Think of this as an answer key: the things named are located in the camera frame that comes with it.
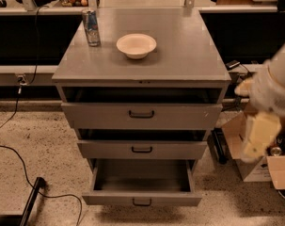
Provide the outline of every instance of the white bowl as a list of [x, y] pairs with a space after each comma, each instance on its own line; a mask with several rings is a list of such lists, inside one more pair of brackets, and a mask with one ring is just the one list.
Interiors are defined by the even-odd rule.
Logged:
[[156, 46], [155, 39], [145, 34], [128, 34], [117, 41], [117, 48], [132, 59], [145, 57]]

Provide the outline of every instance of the blue and silver can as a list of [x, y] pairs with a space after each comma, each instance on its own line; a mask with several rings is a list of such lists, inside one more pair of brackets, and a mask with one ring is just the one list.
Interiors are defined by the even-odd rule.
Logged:
[[101, 39], [98, 31], [96, 11], [89, 8], [84, 9], [82, 15], [88, 45], [92, 47], [99, 46]]

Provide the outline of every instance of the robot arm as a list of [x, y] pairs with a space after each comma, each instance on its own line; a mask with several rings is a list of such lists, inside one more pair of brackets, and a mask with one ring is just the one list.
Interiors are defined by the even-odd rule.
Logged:
[[246, 120], [242, 159], [250, 162], [264, 155], [275, 141], [281, 129], [280, 117], [285, 117], [285, 44], [235, 93], [249, 96], [250, 103], [259, 110], [255, 117]]

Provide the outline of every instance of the speckled floor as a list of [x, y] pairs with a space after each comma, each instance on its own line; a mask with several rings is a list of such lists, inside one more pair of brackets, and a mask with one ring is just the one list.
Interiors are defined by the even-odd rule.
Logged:
[[[0, 107], [0, 125], [12, 111]], [[234, 116], [224, 112], [216, 126]], [[233, 160], [216, 160], [212, 139], [195, 172], [195, 190], [202, 195], [198, 207], [86, 206], [80, 225], [236, 225], [284, 226], [285, 201], [271, 183], [244, 183]], [[47, 182], [47, 195], [87, 191], [90, 169], [76, 145], [75, 133], [63, 113], [52, 108], [20, 108], [0, 130], [0, 145], [19, 152], [29, 180]], [[30, 186], [15, 153], [0, 149], [0, 214], [21, 214]], [[32, 226], [75, 225], [79, 202], [72, 197], [42, 199], [38, 196], [30, 219]]]

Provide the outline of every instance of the drawer handle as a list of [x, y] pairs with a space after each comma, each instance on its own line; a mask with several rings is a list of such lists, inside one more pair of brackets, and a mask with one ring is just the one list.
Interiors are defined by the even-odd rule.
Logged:
[[132, 110], [129, 110], [130, 118], [137, 118], [137, 119], [150, 119], [154, 116], [154, 111], [152, 110], [149, 113], [134, 113]]
[[133, 153], [151, 153], [152, 152], [152, 147], [149, 147], [149, 148], [135, 148], [135, 147], [132, 147], [132, 152]]
[[136, 203], [135, 199], [133, 199], [133, 206], [149, 207], [149, 206], [151, 206], [151, 199], [150, 199], [149, 203]]

